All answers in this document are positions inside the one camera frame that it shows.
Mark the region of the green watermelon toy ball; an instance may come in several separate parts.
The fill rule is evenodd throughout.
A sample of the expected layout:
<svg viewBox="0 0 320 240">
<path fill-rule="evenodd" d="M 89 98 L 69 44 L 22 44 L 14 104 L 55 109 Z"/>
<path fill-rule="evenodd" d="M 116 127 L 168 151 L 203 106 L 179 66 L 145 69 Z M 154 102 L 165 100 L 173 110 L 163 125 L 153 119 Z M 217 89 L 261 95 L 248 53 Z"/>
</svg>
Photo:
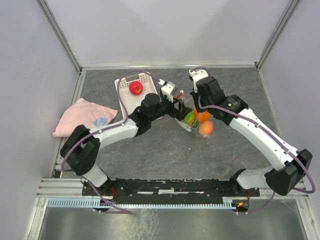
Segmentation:
<svg viewBox="0 0 320 240">
<path fill-rule="evenodd" d="M 191 111 L 189 112 L 183 121 L 190 127 L 196 119 L 196 115 Z"/>
</svg>

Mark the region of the orange toy fruit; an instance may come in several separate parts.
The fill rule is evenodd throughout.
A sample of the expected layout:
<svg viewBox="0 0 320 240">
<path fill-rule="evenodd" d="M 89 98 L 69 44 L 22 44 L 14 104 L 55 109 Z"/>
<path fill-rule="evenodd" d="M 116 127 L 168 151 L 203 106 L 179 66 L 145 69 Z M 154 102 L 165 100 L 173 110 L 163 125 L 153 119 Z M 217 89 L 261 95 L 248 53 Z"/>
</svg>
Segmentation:
<svg viewBox="0 0 320 240">
<path fill-rule="evenodd" d="M 209 118 L 210 118 L 210 113 L 208 111 L 198 112 L 196 114 L 196 120 L 199 123 L 204 123 L 204 122 L 208 121 Z"/>
</svg>

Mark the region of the clear orange zip top bag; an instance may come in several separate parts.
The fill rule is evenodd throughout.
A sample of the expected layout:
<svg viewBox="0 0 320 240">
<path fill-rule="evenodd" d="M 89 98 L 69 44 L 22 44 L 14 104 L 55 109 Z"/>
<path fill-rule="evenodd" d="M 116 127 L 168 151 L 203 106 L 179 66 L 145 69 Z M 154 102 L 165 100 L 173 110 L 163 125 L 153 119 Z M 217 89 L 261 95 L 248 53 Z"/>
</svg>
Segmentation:
<svg viewBox="0 0 320 240">
<path fill-rule="evenodd" d="M 178 99 L 177 109 L 179 108 L 179 99 L 186 98 L 188 100 L 187 105 L 191 108 L 190 112 L 193 112 L 195 114 L 195 116 L 196 116 L 197 113 L 201 113 L 201 112 L 198 112 L 196 110 L 196 107 L 195 107 L 195 104 L 194 104 L 194 101 L 193 101 L 193 97 L 190 94 L 186 94 L 183 90 L 180 90 L 180 93 L 177 95 L 176 98 Z M 175 120 L 184 130 L 186 130 L 189 133 L 192 133 L 192 134 L 197 135 L 197 136 L 202 137 L 202 138 L 209 138 L 211 136 L 211 135 L 210 136 L 203 136 L 203 135 L 201 135 L 199 133 L 199 126 L 200 126 L 201 123 L 198 122 L 196 118 L 195 118 L 195 121 L 193 122 L 193 124 L 191 126 L 188 126 L 184 122 L 184 120 L 177 120 L 177 119 L 175 119 Z M 211 115 L 210 115 L 208 121 L 213 123 L 213 117 Z"/>
</svg>

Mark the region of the peach toy fruit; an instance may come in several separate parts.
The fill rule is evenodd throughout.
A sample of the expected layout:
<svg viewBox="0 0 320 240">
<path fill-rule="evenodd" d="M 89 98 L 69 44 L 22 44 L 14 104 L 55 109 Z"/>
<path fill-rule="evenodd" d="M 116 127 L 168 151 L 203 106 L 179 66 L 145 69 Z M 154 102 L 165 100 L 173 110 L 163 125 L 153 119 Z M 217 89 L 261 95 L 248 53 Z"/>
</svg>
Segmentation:
<svg viewBox="0 0 320 240">
<path fill-rule="evenodd" d="M 202 136 L 209 137 L 214 130 L 214 124 L 211 121 L 202 122 L 199 126 L 199 133 Z"/>
</svg>

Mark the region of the white perforated plastic basket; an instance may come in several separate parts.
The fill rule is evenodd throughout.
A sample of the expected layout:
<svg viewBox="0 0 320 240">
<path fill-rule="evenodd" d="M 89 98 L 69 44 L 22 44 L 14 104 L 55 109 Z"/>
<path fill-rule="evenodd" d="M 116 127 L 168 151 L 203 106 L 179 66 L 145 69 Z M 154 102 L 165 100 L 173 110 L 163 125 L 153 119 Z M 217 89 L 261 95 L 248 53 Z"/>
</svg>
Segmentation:
<svg viewBox="0 0 320 240">
<path fill-rule="evenodd" d="M 145 73 L 130 74 L 114 81 L 123 118 L 126 113 L 130 115 L 141 105 L 142 100 L 147 94 L 157 94 L 153 78 Z"/>
</svg>

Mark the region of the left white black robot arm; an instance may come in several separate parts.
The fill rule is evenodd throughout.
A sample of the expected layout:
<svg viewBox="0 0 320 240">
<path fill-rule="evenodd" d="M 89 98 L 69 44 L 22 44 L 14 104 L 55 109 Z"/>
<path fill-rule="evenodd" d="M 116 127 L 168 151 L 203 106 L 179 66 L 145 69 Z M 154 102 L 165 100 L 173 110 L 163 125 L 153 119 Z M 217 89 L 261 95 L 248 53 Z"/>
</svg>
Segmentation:
<svg viewBox="0 0 320 240">
<path fill-rule="evenodd" d="M 68 164 L 77 176 L 89 181 L 99 195 L 106 195 L 111 189 L 111 183 L 109 177 L 96 164 L 99 150 L 118 141 L 144 134 L 151 128 L 153 121 L 165 115 L 181 122 L 192 111 L 183 99 L 174 98 L 170 101 L 167 96 L 160 97 L 156 93 L 149 93 L 123 121 L 92 129 L 83 124 L 77 126 L 60 150 L 63 158 L 61 168 L 64 169 L 64 164 Z"/>
</svg>

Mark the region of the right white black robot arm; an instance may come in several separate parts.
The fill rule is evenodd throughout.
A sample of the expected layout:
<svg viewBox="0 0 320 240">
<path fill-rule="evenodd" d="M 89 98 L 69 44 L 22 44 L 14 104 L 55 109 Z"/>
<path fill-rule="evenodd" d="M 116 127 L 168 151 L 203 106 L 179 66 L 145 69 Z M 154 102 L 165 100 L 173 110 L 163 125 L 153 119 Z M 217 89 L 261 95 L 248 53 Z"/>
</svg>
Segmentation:
<svg viewBox="0 0 320 240">
<path fill-rule="evenodd" d="M 270 166 L 260 169 L 244 169 L 229 183 L 231 193 L 242 195 L 251 188 L 270 188 L 276 194 L 286 196 L 308 176 L 312 154 L 307 149 L 298 150 L 270 130 L 237 95 L 226 96 L 217 79 L 206 73 L 191 76 L 193 90 L 190 93 L 198 112 L 208 111 L 215 119 L 242 134 L 269 161 Z"/>
</svg>

